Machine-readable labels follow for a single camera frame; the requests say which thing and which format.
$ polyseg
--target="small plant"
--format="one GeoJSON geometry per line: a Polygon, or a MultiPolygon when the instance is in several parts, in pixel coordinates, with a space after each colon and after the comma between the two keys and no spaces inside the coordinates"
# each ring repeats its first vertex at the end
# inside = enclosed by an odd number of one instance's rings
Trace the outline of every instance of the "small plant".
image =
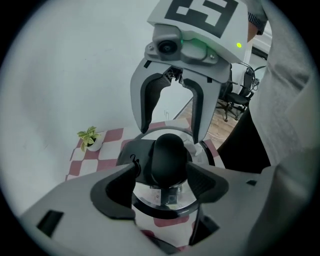
{"type": "Polygon", "coordinates": [[[83,152],[85,152],[86,147],[95,143],[97,137],[100,136],[100,134],[96,133],[96,128],[97,127],[91,126],[87,131],[79,131],[77,133],[79,138],[82,139],[81,150],[83,152]]]}

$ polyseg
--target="wooden floor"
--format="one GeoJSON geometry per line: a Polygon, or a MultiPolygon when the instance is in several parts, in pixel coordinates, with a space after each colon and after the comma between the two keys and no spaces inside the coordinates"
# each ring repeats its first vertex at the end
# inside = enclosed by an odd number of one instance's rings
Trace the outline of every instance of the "wooden floor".
{"type": "MultiPolygon", "coordinates": [[[[190,118],[192,116],[192,100],[184,108],[177,118],[190,118]]],[[[208,129],[207,134],[210,136],[215,148],[218,149],[225,139],[232,132],[238,121],[234,119],[232,114],[228,115],[228,122],[225,122],[225,111],[216,109],[208,129]]]]}

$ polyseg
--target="potted plant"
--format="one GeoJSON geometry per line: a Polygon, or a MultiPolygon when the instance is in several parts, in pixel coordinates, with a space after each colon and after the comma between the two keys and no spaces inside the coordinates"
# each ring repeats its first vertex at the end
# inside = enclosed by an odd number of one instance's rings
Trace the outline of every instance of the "potted plant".
{"type": "Polygon", "coordinates": [[[86,147],[90,151],[98,151],[101,148],[101,141],[97,141],[100,134],[96,133],[96,128],[97,127],[91,126],[87,131],[79,131],[77,133],[79,138],[82,139],[81,150],[83,152],[85,152],[86,147]]]}

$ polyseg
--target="person's arm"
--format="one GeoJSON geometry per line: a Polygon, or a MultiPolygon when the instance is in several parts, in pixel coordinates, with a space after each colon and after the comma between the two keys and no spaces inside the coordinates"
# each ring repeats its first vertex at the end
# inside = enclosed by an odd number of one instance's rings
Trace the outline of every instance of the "person's arm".
{"type": "Polygon", "coordinates": [[[268,18],[261,5],[261,0],[241,0],[248,9],[248,38],[249,42],[255,35],[262,35],[265,30],[268,18]]]}

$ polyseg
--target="office chair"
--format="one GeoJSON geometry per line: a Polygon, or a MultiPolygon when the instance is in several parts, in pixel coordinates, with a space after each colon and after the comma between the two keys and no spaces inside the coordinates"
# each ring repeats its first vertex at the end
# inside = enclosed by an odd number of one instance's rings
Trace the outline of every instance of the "office chair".
{"type": "Polygon", "coordinates": [[[233,84],[232,82],[232,71],[230,70],[229,80],[221,86],[219,100],[226,102],[226,105],[221,102],[217,102],[221,106],[217,106],[216,109],[223,109],[225,111],[225,122],[228,122],[228,112],[234,115],[234,119],[239,120],[239,114],[234,113],[233,109],[237,109],[240,111],[240,115],[245,112],[247,109],[250,99],[254,95],[252,90],[252,84],[254,79],[254,72],[249,68],[246,69],[244,73],[243,85],[239,94],[232,92],[233,84]]]}

